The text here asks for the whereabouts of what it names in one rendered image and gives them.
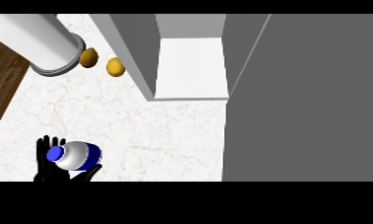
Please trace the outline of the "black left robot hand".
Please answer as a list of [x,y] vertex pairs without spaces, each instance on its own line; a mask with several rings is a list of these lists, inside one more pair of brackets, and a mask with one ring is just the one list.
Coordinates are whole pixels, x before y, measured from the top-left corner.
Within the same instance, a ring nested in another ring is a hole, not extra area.
[[47,152],[53,146],[65,145],[65,139],[49,137],[37,140],[37,163],[38,172],[34,176],[36,182],[89,182],[102,168],[97,163],[87,171],[66,171],[61,169],[55,162],[47,160]]

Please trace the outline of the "blue capped water bottle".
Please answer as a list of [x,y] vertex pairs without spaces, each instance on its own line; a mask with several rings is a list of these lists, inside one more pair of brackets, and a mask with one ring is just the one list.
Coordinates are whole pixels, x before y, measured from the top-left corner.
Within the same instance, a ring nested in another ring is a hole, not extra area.
[[100,148],[81,141],[53,146],[47,152],[47,160],[66,171],[87,171],[100,162],[100,158]]

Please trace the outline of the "grey open cabinet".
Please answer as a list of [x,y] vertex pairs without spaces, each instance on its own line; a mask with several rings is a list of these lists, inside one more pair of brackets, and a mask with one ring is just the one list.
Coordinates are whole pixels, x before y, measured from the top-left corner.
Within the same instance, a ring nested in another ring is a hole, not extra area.
[[226,101],[268,14],[93,14],[149,101]]

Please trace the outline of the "dark grey cabinet door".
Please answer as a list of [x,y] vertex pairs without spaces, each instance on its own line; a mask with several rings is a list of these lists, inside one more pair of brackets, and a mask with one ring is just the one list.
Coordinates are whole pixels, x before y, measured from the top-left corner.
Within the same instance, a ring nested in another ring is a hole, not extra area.
[[227,181],[373,181],[373,15],[276,15],[226,107]]

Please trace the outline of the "bright yellow lemon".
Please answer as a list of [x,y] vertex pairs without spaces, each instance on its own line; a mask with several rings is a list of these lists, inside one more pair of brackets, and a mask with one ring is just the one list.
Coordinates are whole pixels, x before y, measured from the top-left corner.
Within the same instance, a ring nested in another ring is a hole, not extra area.
[[125,72],[125,67],[118,57],[109,59],[106,63],[106,71],[112,77],[120,77]]

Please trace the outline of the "dark yellow lemon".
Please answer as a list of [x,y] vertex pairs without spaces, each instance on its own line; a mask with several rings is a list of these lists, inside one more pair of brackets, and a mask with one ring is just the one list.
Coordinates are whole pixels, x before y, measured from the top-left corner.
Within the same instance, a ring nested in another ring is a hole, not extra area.
[[84,68],[90,68],[97,63],[97,52],[94,48],[89,48],[80,55],[78,63]]

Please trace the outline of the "white cylindrical container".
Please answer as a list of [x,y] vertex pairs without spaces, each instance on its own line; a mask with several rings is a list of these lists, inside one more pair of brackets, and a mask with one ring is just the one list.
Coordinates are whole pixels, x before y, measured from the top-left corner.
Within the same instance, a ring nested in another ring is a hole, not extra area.
[[55,14],[0,14],[0,41],[46,77],[66,73],[86,50],[83,38],[68,31]]

